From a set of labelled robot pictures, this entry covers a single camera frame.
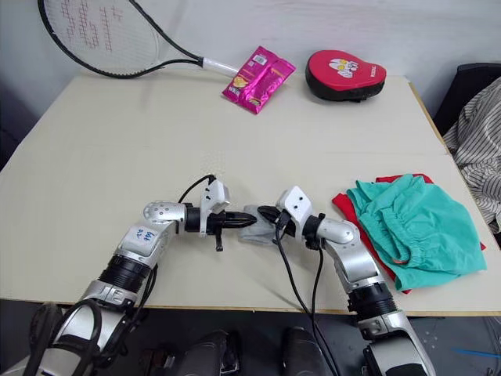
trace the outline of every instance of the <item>pink snack bag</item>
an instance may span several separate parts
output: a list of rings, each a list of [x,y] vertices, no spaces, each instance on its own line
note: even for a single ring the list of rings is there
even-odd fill
[[[258,114],[296,67],[261,46],[222,92],[232,102]]]

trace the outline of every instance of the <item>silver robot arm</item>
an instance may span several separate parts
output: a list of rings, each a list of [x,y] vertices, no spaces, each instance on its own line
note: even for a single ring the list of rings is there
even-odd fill
[[[124,339],[141,320],[154,285],[157,263],[171,239],[184,232],[216,236],[222,251],[222,228],[239,228],[255,222],[252,215],[225,211],[228,189],[217,179],[203,188],[200,208],[168,201],[149,203],[142,219],[125,234],[107,268],[93,280],[41,344],[42,349],[7,370],[5,375],[87,375],[106,367],[122,351]],[[138,293],[148,277],[138,308]]]
[[[294,224],[288,231],[307,247],[318,246],[334,260],[337,275],[348,295],[348,309],[357,313],[365,340],[367,375],[435,376],[435,370],[405,313],[398,309],[371,254],[360,240],[357,226],[315,216],[311,201],[295,186],[276,203]]]

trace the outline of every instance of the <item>tennis racket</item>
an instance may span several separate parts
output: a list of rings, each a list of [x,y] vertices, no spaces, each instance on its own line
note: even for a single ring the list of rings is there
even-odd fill
[[[75,62],[113,78],[136,78],[173,63],[233,77],[238,70],[175,43],[135,0],[38,0],[45,28]],[[188,59],[166,60],[170,46]]]

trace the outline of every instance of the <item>green fabric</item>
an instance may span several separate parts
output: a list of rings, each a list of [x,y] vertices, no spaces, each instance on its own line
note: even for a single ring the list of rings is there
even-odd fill
[[[412,175],[356,186],[348,196],[398,290],[487,269],[470,214],[439,186]]]

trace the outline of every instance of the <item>racket handle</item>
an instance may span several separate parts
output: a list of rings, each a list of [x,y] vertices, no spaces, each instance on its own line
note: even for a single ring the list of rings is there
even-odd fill
[[[235,77],[238,73],[238,69],[235,69],[234,67],[223,63],[219,63],[216,60],[208,59],[207,57],[204,57],[204,65],[202,66],[202,68],[207,69],[208,71],[214,71],[218,72],[219,74],[224,74],[228,77]]]

